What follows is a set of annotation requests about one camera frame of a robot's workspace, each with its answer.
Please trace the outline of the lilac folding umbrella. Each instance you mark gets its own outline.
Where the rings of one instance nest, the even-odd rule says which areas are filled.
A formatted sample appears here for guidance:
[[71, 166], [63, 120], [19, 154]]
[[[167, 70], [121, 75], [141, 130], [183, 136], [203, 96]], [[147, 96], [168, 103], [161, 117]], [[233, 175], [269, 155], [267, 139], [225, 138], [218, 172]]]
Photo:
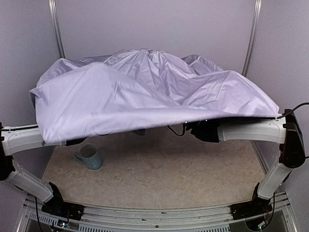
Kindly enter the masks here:
[[255, 83], [200, 55], [121, 50], [59, 59], [29, 92], [47, 143], [223, 117], [276, 117]]

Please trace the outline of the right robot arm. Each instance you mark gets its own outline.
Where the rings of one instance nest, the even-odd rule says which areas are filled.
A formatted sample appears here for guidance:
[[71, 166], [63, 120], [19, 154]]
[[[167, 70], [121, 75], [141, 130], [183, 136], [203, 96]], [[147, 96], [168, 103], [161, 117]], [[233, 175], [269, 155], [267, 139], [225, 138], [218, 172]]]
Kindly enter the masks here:
[[280, 155], [261, 182], [250, 201], [231, 205], [234, 220], [254, 217], [273, 210], [270, 200], [293, 169], [306, 160], [303, 136], [293, 110], [275, 118], [227, 117], [188, 122], [185, 129], [204, 142], [230, 140], [266, 141], [279, 145]]

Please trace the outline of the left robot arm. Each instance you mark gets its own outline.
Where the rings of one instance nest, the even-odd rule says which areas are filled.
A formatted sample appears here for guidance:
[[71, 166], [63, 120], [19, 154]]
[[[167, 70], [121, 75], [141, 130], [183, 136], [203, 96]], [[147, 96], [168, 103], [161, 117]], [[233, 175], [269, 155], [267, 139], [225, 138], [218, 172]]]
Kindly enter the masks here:
[[54, 216], [80, 221], [84, 206], [63, 200], [58, 187], [42, 181], [13, 159], [13, 154], [46, 146], [71, 146], [84, 139], [47, 143], [38, 125], [0, 128], [0, 180], [25, 191], [43, 203], [42, 211]]

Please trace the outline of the light blue mug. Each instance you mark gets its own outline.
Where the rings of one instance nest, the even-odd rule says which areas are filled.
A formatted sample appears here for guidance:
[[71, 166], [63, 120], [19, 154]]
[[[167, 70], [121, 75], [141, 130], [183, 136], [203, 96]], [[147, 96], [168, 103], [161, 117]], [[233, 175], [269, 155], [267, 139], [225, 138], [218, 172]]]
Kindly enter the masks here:
[[98, 148], [94, 144], [84, 145], [78, 152], [74, 153], [74, 157], [93, 171], [98, 170], [102, 165]]

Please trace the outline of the left aluminium corner post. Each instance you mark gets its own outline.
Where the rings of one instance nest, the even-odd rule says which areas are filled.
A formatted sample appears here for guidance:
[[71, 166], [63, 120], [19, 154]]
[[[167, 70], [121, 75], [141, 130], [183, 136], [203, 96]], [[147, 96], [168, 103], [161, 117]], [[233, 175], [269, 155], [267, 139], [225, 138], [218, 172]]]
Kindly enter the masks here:
[[54, 27], [54, 33], [55, 33], [58, 53], [61, 58], [65, 58], [65, 52], [64, 52], [64, 47], [63, 47], [63, 42], [62, 42], [61, 32], [60, 32], [60, 24], [59, 24], [59, 19], [58, 19], [58, 14], [57, 14], [56, 1], [48, 0], [48, 5], [49, 5], [52, 24]]

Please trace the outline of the aluminium corner post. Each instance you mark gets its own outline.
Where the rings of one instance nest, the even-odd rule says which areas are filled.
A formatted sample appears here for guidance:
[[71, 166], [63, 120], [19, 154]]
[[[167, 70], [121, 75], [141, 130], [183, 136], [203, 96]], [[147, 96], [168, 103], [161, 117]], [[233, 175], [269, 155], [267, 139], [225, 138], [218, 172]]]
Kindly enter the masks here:
[[248, 74], [249, 65], [250, 65], [250, 62], [251, 62], [252, 55], [253, 55], [253, 49], [254, 49], [256, 34], [257, 34], [257, 31], [258, 31], [261, 8], [262, 8], [262, 0], [255, 0], [254, 1], [253, 19], [252, 19], [252, 25], [251, 25], [251, 30], [250, 30], [249, 42], [248, 42], [248, 47], [247, 47], [247, 51], [246, 51], [246, 56], [245, 56], [243, 68], [242, 68], [242, 75], [243, 76], [247, 76], [247, 74]]
[[54, 33], [55, 33], [58, 53], [61, 58], [65, 58], [65, 52], [64, 52], [64, 47], [63, 47], [63, 42], [62, 42], [61, 32], [60, 32], [60, 24], [59, 24], [59, 19], [58, 19], [58, 14], [57, 14], [56, 1], [48, 0], [48, 5], [49, 5], [52, 24], [54, 27]]

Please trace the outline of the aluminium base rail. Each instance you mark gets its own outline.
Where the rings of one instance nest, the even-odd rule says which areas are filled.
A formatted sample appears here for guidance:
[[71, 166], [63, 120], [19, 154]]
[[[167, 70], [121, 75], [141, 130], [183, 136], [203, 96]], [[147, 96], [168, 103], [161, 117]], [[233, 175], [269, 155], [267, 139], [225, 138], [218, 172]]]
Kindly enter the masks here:
[[287, 195], [277, 193], [270, 211], [249, 213], [249, 203], [183, 209], [132, 209], [85, 205], [69, 217], [41, 210], [27, 196], [18, 232], [296, 232]]

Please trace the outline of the right aluminium corner post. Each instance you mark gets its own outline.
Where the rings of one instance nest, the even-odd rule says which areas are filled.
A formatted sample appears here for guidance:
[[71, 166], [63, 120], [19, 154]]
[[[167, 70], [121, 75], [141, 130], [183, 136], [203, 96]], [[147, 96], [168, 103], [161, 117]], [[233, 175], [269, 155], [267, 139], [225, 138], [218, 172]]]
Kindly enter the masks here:
[[247, 51], [246, 51], [246, 56], [245, 56], [243, 68], [242, 68], [242, 75], [243, 76], [247, 76], [247, 74], [248, 74], [249, 65], [250, 65], [250, 62], [251, 62], [252, 55], [253, 55], [253, 49], [254, 49], [256, 34], [257, 34], [257, 31], [258, 31], [261, 8], [262, 8], [262, 0], [255, 0], [254, 1], [253, 19], [252, 19], [252, 25], [251, 25], [251, 30], [250, 30], [249, 42], [248, 42], [248, 47], [247, 47]]

